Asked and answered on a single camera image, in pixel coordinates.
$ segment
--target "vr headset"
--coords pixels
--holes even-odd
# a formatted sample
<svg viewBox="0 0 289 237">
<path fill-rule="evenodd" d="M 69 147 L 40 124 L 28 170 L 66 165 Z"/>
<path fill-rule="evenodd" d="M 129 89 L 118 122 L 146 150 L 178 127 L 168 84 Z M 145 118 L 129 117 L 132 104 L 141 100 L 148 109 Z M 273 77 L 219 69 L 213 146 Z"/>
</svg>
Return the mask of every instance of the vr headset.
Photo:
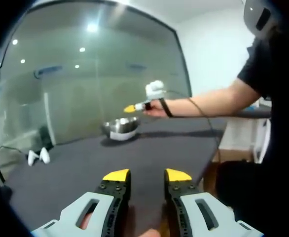
<svg viewBox="0 0 289 237">
<path fill-rule="evenodd" d="M 259 39 L 269 39 L 275 31 L 288 30 L 283 15 L 271 0 L 246 0 L 244 22 Z"/>
</svg>

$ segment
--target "black frame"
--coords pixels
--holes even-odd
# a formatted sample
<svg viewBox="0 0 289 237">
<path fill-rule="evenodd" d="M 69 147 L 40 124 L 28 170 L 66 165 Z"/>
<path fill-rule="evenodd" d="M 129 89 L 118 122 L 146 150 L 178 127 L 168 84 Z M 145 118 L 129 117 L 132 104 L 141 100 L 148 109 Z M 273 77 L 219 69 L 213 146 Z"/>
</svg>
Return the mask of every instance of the black frame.
<svg viewBox="0 0 289 237">
<path fill-rule="evenodd" d="M 37 10 L 40 10 L 42 8 L 48 7 L 48 6 L 57 5 L 57 4 L 63 4 L 63 3 L 68 3 L 68 2 L 95 2 L 95 3 L 99 3 L 99 4 L 110 5 L 110 6 L 118 6 L 120 4 L 118 2 L 110 1 L 110 0 L 55 0 L 55 1 L 50 1 L 50 2 L 40 3 L 40 4 L 30 8 L 26 13 L 24 13 L 20 17 L 19 21 L 14 25 L 13 29 L 11 30 L 11 32 L 10 32 L 10 34 L 8 36 L 8 40 L 5 41 L 7 43 L 7 45 L 3 45 L 5 50 L 4 50 L 4 52 L 2 52 L 2 54 L 0 54 L 0 56 L 2 57 L 0 59 L 0 61 L 1 61 L 0 69 L 3 66 L 3 61 L 4 61 L 4 58 L 5 58 L 5 54 L 7 52 L 9 43 L 11 42 L 11 38 L 13 37 L 15 31 L 18 29 L 19 23 L 24 18 L 24 16 L 26 16 L 27 14 L 32 13 L 34 11 L 37 11 Z M 187 83 L 187 88 L 188 88 L 188 96 L 191 97 L 192 96 L 192 89 L 191 89 L 191 84 L 190 84 L 190 80 L 189 80 L 188 69 L 187 69 L 187 66 L 186 66 L 186 60 L 185 60 L 183 49 L 182 49 L 182 46 L 181 46 L 181 43 L 180 43 L 180 39 L 178 37 L 178 34 L 177 34 L 176 30 L 173 29 L 172 27 L 170 27 L 169 25 L 165 24 L 164 22 L 158 20 L 154 16 L 148 14 L 148 13 L 145 13 L 143 11 L 140 11 L 140 10 L 138 10 L 138 9 L 132 7 L 132 6 L 128 6 L 128 5 L 126 6 L 126 8 L 129 11 L 131 11 L 131 12 L 135 12 L 135 13 L 141 15 L 141 16 L 144 16 L 144 17 L 146 17 L 146 18 L 158 23 L 159 25 L 167 28 L 168 30 L 170 30 L 173 33 L 173 35 L 175 37 L 175 40 L 176 40 L 176 43 L 177 43 L 177 45 L 178 45 L 178 47 L 180 49 L 182 65 L 183 65 L 185 76 L 186 76 L 186 83 Z M 0 179 L 1 179 L 1 181 L 3 183 L 5 182 L 5 179 L 4 179 L 4 177 L 3 177 L 2 173 L 1 173 L 1 170 L 0 170 Z"/>
</svg>

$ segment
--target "yellow tip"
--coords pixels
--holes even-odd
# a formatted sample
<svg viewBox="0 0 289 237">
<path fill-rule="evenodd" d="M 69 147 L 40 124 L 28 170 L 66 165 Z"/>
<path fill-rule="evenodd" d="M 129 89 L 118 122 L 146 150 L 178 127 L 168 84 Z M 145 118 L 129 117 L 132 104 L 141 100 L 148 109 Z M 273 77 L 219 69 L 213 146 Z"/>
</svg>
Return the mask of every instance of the yellow tip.
<svg viewBox="0 0 289 237">
<path fill-rule="evenodd" d="M 108 175 L 104 176 L 103 180 L 125 182 L 126 178 L 127 178 L 128 171 L 129 171 L 129 169 L 122 169 L 119 171 L 111 172 Z"/>
<path fill-rule="evenodd" d="M 178 171 L 174 169 L 166 169 L 166 171 L 168 172 L 170 182 L 192 180 L 192 178 L 188 174 L 182 171 Z"/>
<path fill-rule="evenodd" d="M 134 111 L 136 111 L 136 108 L 134 105 L 129 105 L 124 109 L 125 113 L 133 113 Z"/>
</svg>

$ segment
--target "black t-shirt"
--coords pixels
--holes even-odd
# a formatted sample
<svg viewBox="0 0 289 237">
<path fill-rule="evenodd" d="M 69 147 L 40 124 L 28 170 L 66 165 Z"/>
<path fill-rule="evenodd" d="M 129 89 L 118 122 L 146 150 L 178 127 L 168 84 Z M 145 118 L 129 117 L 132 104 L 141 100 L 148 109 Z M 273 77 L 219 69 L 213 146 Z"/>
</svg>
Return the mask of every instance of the black t-shirt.
<svg viewBox="0 0 289 237">
<path fill-rule="evenodd" d="M 271 140 L 263 163 L 289 162 L 289 39 L 255 39 L 238 78 L 272 100 Z"/>
</svg>

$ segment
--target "metal bowl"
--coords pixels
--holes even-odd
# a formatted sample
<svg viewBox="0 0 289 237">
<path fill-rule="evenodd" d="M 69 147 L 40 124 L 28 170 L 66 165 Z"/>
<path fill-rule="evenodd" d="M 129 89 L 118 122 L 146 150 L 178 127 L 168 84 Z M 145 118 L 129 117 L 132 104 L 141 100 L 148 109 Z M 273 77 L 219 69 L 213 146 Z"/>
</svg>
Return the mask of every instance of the metal bowl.
<svg viewBox="0 0 289 237">
<path fill-rule="evenodd" d="M 102 124 L 102 132 L 110 139 L 126 141 L 136 135 L 139 126 L 137 117 L 119 118 Z"/>
</svg>

